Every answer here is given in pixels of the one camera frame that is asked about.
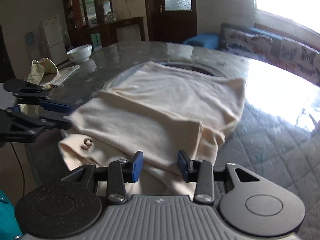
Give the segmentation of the teal sleeve forearm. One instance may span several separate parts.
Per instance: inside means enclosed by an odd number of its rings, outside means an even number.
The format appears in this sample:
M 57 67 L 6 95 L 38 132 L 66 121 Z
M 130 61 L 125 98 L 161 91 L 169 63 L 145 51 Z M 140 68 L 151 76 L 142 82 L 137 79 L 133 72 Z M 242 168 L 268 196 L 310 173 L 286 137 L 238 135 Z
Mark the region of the teal sleeve forearm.
M 22 233 L 15 217 L 14 206 L 2 190 L 0 199 L 0 237 L 4 240 L 19 239 Z

